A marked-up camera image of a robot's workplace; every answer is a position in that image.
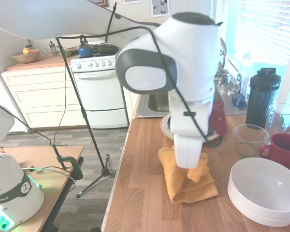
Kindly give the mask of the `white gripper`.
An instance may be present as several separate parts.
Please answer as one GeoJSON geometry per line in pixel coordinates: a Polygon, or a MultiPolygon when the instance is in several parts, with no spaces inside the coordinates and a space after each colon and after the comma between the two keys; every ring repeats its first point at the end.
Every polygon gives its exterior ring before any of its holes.
{"type": "Polygon", "coordinates": [[[180,168],[196,168],[204,136],[208,134],[212,101],[189,102],[191,114],[181,101],[170,102],[170,130],[174,134],[176,164],[180,168]]]}

